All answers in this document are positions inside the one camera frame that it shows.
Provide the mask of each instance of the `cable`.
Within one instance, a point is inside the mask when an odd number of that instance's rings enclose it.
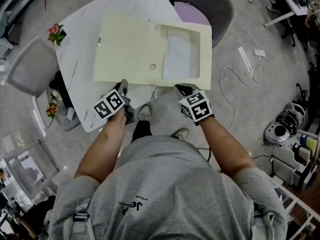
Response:
[[[248,33],[248,31],[246,31],[245,29],[235,25],[233,22],[231,22],[232,25],[234,25],[236,28],[244,31],[247,33],[247,35],[251,38],[251,40],[253,41],[254,43],[254,46],[252,47],[252,52],[254,53],[254,50],[255,49],[259,49],[261,50],[261,48],[258,46],[257,42],[253,39],[253,37]],[[274,57],[268,53],[268,52],[265,52],[266,54],[270,55],[271,56],[271,60],[268,60],[268,59],[265,59],[267,62],[271,62],[274,60]],[[232,122],[231,122],[231,125],[230,125],[230,133],[232,132],[232,125],[235,121],[235,118],[236,118],[236,113],[237,113],[237,110],[235,108],[235,106],[230,102],[230,100],[227,98],[226,94],[224,93],[224,90],[222,88],[222,74],[223,72],[226,70],[226,69],[229,69],[231,70],[238,78],[239,80],[246,86],[248,87],[249,89],[252,89],[254,88],[257,84],[261,84],[263,83],[263,81],[266,79],[266,72],[265,72],[265,68],[264,66],[262,65],[262,62],[263,61],[260,61],[258,64],[254,65],[253,67],[247,67],[245,70],[244,70],[244,74],[246,77],[248,77],[249,75],[252,75],[252,79],[253,81],[255,82],[253,86],[249,86],[248,84],[246,84],[242,79],[241,77],[231,68],[231,67],[225,67],[222,71],[221,71],[221,75],[220,75],[220,89],[221,89],[221,92],[223,94],[223,96],[225,97],[225,99],[228,101],[228,103],[231,105],[231,107],[233,108],[234,110],[234,114],[233,114],[233,118],[232,118]],[[262,69],[262,72],[263,72],[263,78],[260,80],[260,73],[259,73],[259,68]]]
[[[265,155],[265,154],[251,154],[251,155],[259,155],[257,157],[252,157],[251,159],[257,159],[257,158],[260,158],[260,157],[266,157],[266,158],[272,157],[272,155]]]
[[[198,149],[198,150],[209,150],[209,157],[208,157],[208,159],[206,160],[206,161],[209,163],[210,158],[211,158],[211,148],[210,148],[210,147],[209,147],[209,148],[198,147],[197,149]]]

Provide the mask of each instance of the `black pants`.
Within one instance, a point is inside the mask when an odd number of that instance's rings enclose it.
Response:
[[[140,120],[134,129],[131,142],[134,142],[135,140],[145,136],[152,136],[152,133],[150,131],[150,122],[146,120]]]
[[[42,232],[47,211],[54,207],[55,200],[56,197],[52,195],[47,201],[40,202],[21,217],[37,235]]]
[[[286,0],[275,0],[275,3],[272,5],[272,7],[280,11],[283,15],[291,12],[291,8]]]

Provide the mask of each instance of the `gray chair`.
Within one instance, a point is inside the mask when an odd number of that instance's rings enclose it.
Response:
[[[37,36],[16,57],[7,76],[8,84],[32,96],[34,111],[43,131],[49,128],[52,121],[49,124],[44,123],[37,99],[46,91],[49,102],[51,92],[47,90],[58,71],[59,65],[55,50],[40,36]],[[74,119],[69,121],[64,109],[56,113],[55,119],[66,132],[80,125],[78,116],[75,115]]]
[[[212,28],[212,47],[215,47],[225,35],[234,16],[231,0],[170,0],[170,2],[189,3],[203,13]]]

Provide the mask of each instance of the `white shoe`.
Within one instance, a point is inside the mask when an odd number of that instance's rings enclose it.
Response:
[[[150,121],[152,115],[152,107],[149,104],[145,104],[139,111],[139,121]]]
[[[270,13],[273,13],[273,14],[277,13],[277,10],[274,9],[272,6],[266,6],[266,9],[267,9]]]
[[[177,137],[179,138],[179,140],[185,141],[188,135],[189,135],[189,130],[183,127],[177,130],[174,134],[172,134],[171,137]]]
[[[46,189],[48,190],[50,196],[57,195],[57,192],[51,186],[47,186]]]

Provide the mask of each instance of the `desk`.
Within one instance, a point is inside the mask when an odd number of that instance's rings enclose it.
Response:
[[[105,8],[133,15],[154,23],[180,22],[168,0],[95,0],[61,22],[67,36],[55,47],[60,71],[74,109],[86,132],[106,121],[96,116],[92,105],[107,94],[116,83],[93,82],[96,48]],[[171,88],[129,84],[128,98],[136,109],[150,101],[153,94],[169,92]]]
[[[275,24],[275,23],[277,23],[279,21],[282,21],[282,20],[284,20],[286,18],[289,18],[289,17],[291,17],[293,15],[301,16],[301,15],[307,15],[308,14],[308,7],[307,6],[303,6],[303,7],[301,6],[299,8],[299,6],[297,6],[293,0],[285,0],[285,1],[290,6],[292,11],[288,12],[287,14],[282,15],[282,16],[280,16],[280,17],[278,17],[278,18],[276,18],[276,19],[274,19],[274,20],[272,20],[272,21],[270,21],[270,22],[268,22],[266,24],[264,24],[265,27],[269,27],[270,25]]]

